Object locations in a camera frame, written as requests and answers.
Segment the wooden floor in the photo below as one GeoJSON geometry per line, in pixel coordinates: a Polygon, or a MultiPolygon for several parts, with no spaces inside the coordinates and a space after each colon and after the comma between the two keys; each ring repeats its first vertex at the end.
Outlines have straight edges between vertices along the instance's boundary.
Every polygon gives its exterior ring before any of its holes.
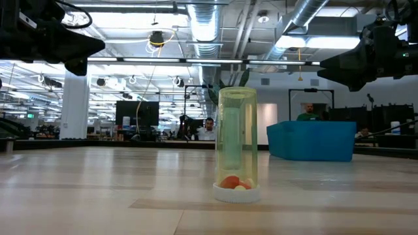
{"type": "Polygon", "coordinates": [[[0,156],[0,235],[418,234],[418,161],[259,152],[262,201],[212,197],[214,151],[68,148],[0,156]]]}

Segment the blue plastic container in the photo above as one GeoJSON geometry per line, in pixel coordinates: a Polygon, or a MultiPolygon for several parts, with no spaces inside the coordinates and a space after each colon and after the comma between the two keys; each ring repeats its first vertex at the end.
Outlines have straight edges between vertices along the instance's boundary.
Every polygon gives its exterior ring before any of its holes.
{"type": "Polygon", "coordinates": [[[287,160],[350,162],[355,133],[355,122],[284,121],[267,127],[268,148],[287,160]]]}

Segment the person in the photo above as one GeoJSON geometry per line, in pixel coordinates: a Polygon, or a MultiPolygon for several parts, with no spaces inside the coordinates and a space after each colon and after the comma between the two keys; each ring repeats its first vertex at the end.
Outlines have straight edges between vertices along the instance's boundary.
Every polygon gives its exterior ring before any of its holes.
{"type": "Polygon", "coordinates": [[[319,116],[314,114],[314,105],[309,103],[305,104],[305,111],[306,113],[301,114],[298,116],[297,121],[317,121],[319,120],[319,116]]]}
{"type": "Polygon", "coordinates": [[[355,135],[355,138],[368,136],[369,134],[372,133],[368,131],[368,127],[361,127],[360,131],[355,135]]]}
{"type": "Polygon", "coordinates": [[[204,127],[197,129],[197,136],[199,140],[215,140],[216,130],[214,128],[214,120],[208,117],[205,121],[204,127]]]}

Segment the white pillar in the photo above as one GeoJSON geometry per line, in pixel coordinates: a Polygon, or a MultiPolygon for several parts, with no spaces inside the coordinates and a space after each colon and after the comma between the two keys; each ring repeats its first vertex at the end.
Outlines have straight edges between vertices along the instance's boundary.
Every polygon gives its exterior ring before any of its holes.
{"type": "Polygon", "coordinates": [[[86,138],[91,77],[65,72],[60,139],[86,138]]]}

